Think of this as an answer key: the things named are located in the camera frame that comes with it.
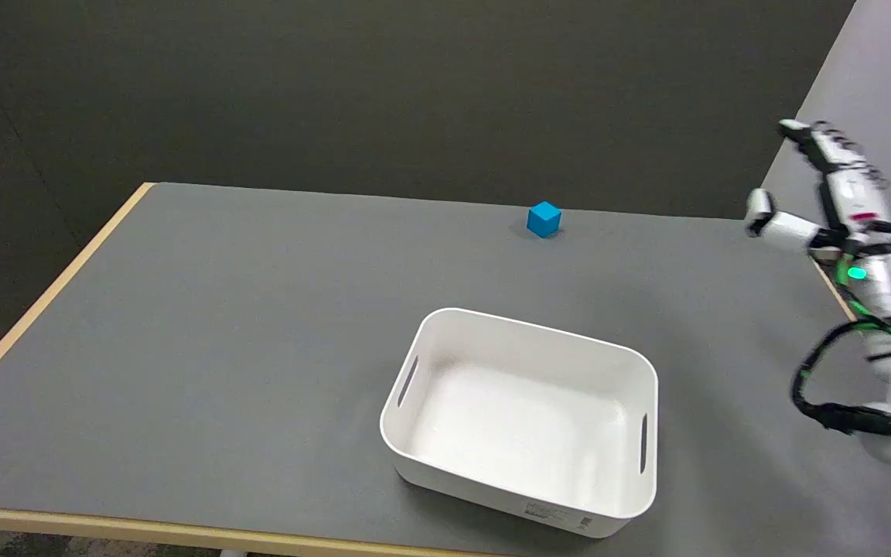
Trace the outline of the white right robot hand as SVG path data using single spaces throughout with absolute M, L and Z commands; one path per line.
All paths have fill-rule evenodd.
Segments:
M 758 187 L 746 200 L 747 236 L 809 255 L 830 249 L 856 258 L 891 254 L 886 179 L 862 148 L 827 121 L 807 124 L 786 118 L 777 129 L 816 170 L 817 201 L 826 222 L 780 210 L 773 194 Z

